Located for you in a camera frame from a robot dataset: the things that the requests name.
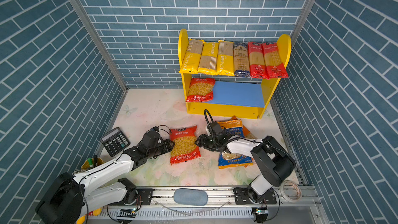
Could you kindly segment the red macaroni bag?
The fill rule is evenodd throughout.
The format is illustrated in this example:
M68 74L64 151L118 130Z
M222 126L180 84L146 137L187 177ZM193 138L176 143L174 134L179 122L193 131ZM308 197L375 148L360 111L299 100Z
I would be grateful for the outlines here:
M215 82L213 78L193 78L186 102L208 102L213 100Z
M195 144L197 126L171 129L170 139L174 142L171 151L171 164L187 162L201 157L199 147Z

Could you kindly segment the orange pasta bag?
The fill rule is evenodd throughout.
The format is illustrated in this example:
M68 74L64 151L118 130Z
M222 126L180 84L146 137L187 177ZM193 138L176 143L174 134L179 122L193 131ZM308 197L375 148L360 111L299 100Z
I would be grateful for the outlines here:
M233 116L231 120L240 120L236 116ZM243 134L246 139L256 140L257 138L243 125Z

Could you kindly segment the blue clear spaghetti bag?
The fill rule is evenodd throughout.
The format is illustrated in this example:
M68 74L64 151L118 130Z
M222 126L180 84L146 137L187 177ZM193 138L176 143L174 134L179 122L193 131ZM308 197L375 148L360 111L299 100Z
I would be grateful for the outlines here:
M250 77L250 64L247 43L234 42L234 75L236 77Z

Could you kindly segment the red yellow spaghetti bag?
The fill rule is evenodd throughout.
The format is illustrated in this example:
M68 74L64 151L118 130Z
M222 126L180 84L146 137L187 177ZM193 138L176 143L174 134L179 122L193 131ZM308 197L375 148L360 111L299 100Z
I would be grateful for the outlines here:
M289 75L280 59L277 44L263 43L262 49L265 62L265 70L268 79L288 78Z
M267 79L263 50L260 43L248 42L248 57L251 77Z

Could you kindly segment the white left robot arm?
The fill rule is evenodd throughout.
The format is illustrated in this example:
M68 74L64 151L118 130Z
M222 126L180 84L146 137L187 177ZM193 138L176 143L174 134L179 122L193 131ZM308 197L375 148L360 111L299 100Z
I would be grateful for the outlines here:
M123 175L148 159L171 152L174 145L161 137L158 128L152 128L118 158L84 172L59 175L36 206L36 214L46 224L74 224L109 204L140 205L137 186Z

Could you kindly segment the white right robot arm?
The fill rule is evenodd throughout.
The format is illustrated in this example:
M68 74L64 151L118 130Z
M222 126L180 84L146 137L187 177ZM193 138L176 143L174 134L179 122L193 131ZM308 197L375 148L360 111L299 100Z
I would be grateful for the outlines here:
M256 162L260 174L249 184L248 194L255 203L263 199L272 187L279 187L296 167L295 160L272 136L262 140L242 138L232 135L217 122L207 126L208 134L202 134L195 141L199 147L209 151L237 153L251 157Z

